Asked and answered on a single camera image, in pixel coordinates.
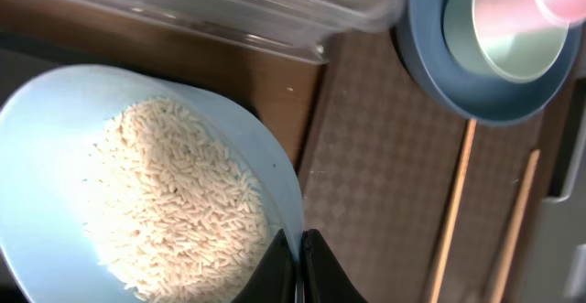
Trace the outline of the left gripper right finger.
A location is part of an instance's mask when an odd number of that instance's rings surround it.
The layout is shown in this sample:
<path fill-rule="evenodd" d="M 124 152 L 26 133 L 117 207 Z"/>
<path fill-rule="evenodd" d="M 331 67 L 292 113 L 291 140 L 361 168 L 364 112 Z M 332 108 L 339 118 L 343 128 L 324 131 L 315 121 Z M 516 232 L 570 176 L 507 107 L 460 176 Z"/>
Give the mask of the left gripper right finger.
<path fill-rule="evenodd" d="M 305 302 L 366 303 L 318 230 L 303 233 L 301 248 Z"/>

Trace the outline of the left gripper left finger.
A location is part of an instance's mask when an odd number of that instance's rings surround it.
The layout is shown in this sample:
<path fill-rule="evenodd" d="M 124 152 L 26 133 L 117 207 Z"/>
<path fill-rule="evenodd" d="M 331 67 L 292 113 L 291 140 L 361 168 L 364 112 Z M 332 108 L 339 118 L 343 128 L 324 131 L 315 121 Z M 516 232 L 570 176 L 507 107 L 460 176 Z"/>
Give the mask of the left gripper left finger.
<path fill-rule="evenodd" d="M 233 303 L 294 303 L 295 295 L 295 264 L 287 237 L 279 230 Z"/>

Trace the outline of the white rice grains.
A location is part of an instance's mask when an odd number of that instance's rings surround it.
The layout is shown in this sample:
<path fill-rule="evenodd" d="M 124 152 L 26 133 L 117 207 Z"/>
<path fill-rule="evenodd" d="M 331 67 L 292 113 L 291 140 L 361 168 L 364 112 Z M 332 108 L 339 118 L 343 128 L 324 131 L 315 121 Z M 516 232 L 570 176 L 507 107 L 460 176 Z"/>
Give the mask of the white rice grains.
<path fill-rule="evenodd" d="M 145 302 L 229 302 L 269 244 L 255 177 L 188 107 L 128 106 L 90 151 L 84 230 Z"/>

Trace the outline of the wooden chopstick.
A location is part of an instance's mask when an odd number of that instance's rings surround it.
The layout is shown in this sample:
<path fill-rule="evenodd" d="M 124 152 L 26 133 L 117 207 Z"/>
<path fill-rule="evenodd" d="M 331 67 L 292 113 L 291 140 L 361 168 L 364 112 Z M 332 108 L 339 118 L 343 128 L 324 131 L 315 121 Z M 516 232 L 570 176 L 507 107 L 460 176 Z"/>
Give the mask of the wooden chopstick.
<path fill-rule="evenodd" d="M 470 119 L 466 122 L 465 132 L 461 142 L 460 154 L 456 170 L 454 172 L 450 197 L 443 219 L 443 227 L 434 255 L 434 266 L 429 276 L 429 291 L 426 300 L 427 303 L 439 302 L 441 286 L 445 275 L 451 242 L 459 214 L 463 186 L 472 153 L 476 125 L 477 121 L 475 119 Z"/>
<path fill-rule="evenodd" d="M 493 268 L 489 288 L 484 295 L 485 303 L 501 303 L 503 300 L 539 157 L 539 149 L 534 149 L 529 154 L 515 205 L 511 211 L 505 238 L 501 244 L 500 254 Z"/>

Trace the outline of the light blue bowl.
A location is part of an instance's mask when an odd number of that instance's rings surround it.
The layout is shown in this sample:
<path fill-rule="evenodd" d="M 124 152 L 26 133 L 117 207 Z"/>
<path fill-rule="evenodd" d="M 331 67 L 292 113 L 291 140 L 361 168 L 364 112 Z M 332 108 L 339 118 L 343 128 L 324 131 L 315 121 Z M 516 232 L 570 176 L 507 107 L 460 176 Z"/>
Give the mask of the light blue bowl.
<path fill-rule="evenodd" d="M 304 214 L 287 154 L 251 113 L 213 92 L 100 65 L 25 83 L 1 112 L 1 252 L 32 302 L 131 302 L 82 232 L 90 150 L 129 105 L 165 96 L 189 106 L 256 176 L 274 230 L 298 256 Z"/>

